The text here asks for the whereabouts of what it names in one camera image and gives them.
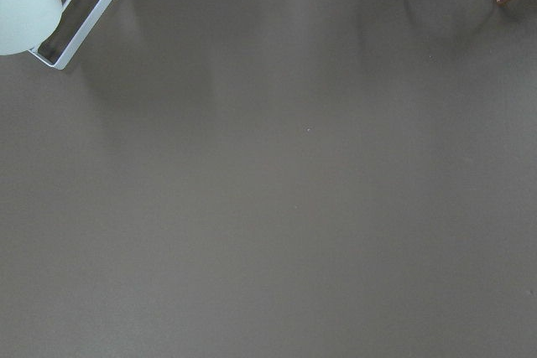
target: light blue cup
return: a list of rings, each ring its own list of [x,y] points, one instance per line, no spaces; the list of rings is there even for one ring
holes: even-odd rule
[[[61,0],[0,0],[0,54],[41,44],[55,31],[61,13]]]

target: dark gray background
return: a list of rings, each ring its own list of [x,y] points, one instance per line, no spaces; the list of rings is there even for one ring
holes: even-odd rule
[[[0,356],[537,350],[537,0],[116,0],[0,59]]]

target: white container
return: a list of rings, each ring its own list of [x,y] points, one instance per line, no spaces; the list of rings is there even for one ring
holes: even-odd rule
[[[41,44],[60,23],[61,13],[61,0],[0,0],[0,54]]]

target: gray surface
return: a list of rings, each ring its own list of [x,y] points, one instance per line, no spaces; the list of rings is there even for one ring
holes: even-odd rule
[[[0,356],[532,356],[536,24],[117,0],[2,58]]]

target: mug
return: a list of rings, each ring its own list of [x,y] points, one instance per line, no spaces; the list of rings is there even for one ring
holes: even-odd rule
[[[0,0],[0,54],[41,44],[56,29],[61,14],[61,0]]]

